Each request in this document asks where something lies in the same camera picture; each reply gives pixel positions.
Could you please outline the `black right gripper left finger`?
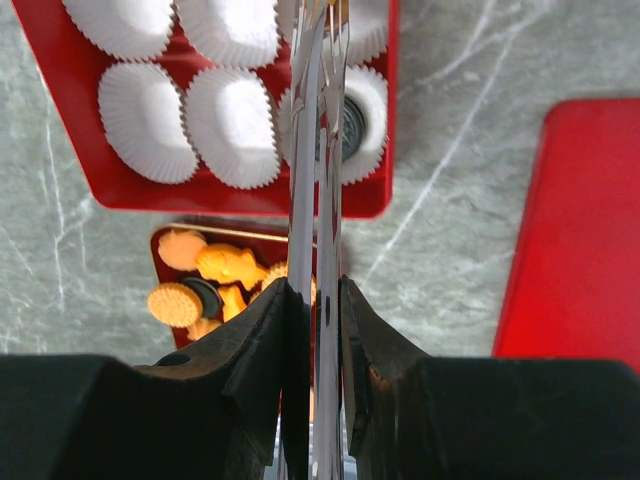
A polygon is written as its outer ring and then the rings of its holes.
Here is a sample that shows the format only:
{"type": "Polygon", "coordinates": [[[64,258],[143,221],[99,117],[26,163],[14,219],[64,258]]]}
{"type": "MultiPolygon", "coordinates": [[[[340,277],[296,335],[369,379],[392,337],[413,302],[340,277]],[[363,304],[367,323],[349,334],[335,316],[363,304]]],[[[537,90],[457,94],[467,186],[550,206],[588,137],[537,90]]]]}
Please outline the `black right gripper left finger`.
{"type": "Polygon", "coordinates": [[[1,359],[5,479],[258,479],[272,462],[287,285],[150,366],[1,359]]]}

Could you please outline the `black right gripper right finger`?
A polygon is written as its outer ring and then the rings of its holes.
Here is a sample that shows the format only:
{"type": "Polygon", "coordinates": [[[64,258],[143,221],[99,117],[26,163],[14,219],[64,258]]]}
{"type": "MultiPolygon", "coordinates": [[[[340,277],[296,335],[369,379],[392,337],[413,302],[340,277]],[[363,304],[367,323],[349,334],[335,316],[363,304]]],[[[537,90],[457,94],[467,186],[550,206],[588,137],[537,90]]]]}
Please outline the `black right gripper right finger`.
{"type": "Polygon", "coordinates": [[[436,357],[340,283],[361,479],[635,479],[639,378],[616,361],[436,357]]]}

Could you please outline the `orange fish cookie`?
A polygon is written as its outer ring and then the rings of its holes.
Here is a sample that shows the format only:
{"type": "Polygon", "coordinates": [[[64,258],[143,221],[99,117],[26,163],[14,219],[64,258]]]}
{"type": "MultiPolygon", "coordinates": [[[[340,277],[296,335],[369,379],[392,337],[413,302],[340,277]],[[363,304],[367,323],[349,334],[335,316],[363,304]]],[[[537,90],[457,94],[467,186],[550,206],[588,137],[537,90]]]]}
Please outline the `orange fish cookie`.
{"type": "Polygon", "coordinates": [[[250,249],[220,243],[208,245],[199,252],[196,268],[205,280],[223,285],[240,282],[247,291],[261,282],[268,271],[257,262],[250,249]]]}

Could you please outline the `black white sandwich cookie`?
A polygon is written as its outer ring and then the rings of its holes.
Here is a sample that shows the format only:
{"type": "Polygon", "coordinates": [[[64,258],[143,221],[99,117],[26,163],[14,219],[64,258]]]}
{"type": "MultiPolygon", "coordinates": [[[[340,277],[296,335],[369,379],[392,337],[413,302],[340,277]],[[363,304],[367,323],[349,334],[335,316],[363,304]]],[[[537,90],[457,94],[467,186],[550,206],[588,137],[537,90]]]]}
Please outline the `black white sandwich cookie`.
{"type": "Polygon", "coordinates": [[[365,116],[355,101],[346,97],[343,108],[342,162],[347,162],[359,150],[366,135],[365,116]]]}

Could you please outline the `silver slotted tongs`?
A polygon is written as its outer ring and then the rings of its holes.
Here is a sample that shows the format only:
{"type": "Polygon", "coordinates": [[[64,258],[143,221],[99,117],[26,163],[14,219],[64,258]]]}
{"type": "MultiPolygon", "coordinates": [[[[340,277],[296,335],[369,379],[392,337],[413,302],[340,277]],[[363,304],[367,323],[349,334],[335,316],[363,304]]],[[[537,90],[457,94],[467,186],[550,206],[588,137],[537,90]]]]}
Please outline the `silver slotted tongs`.
{"type": "Polygon", "coordinates": [[[343,477],[340,366],[342,135],[350,39],[346,1],[300,1],[291,51],[288,281],[318,309],[311,472],[343,477]]]}

